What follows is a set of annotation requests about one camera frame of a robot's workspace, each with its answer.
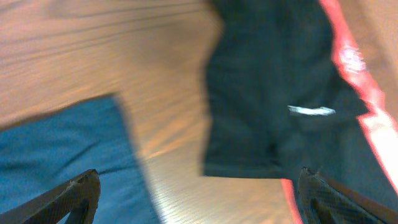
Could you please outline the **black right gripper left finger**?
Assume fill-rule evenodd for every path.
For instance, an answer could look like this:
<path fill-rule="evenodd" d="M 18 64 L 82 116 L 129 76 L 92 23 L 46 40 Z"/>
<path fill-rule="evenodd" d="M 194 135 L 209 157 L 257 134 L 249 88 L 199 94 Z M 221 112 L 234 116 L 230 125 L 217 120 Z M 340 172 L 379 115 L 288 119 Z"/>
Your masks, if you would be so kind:
<path fill-rule="evenodd" d="M 98 172 L 86 170 L 52 190 L 1 214 L 1 224 L 92 224 L 101 193 Z"/>

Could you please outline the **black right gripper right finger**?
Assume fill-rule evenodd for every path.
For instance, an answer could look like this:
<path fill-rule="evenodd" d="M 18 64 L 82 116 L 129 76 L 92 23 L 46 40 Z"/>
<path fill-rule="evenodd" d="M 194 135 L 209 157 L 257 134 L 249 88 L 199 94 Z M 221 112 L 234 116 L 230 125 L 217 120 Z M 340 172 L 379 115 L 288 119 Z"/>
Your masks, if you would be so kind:
<path fill-rule="evenodd" d="M 307 167 L 298 192 L 309 224 L 397 224 L 397 212 Z"/>

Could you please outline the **navy blue cloth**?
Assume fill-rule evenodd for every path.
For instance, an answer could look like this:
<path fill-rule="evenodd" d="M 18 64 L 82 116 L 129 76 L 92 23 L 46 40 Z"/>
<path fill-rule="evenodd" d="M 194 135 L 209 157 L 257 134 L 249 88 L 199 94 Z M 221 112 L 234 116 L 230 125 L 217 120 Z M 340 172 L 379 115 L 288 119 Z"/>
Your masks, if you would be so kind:
<path fill-rule="evenodd" d="M 90 99 L 1 131 L 1 211 L 94 169 L 95 224 L 159 224 L 117 100 Z"/>

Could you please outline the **red garment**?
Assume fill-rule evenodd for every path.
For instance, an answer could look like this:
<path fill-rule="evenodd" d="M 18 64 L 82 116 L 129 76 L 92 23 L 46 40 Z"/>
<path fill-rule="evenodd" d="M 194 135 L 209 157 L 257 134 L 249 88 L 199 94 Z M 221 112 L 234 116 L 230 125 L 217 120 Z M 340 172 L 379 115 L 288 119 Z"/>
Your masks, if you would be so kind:
<path fill-rule="evenodd" d="M 278 154 L 295 223 L 308 223 L 299 173 L 319 171 L 397 210 L 397 125 L 366 69 L 337 1 L 277 1 L 284 51 Z"/>

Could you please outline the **black t-shirt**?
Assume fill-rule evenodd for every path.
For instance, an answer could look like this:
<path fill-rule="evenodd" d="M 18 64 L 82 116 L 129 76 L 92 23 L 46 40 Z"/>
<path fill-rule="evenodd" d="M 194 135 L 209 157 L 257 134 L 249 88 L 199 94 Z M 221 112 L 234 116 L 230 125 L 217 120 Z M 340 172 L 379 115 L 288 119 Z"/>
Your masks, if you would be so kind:
<path fill-rule="evenodd" d="M 391 209 L 397 193 L 359 117 L 365 102 L 333 63 L 334 33 L 316 0 L 224 0 L 206 66 L 212 123 L 207 176 L 289 179 L 302 168 Z"/>

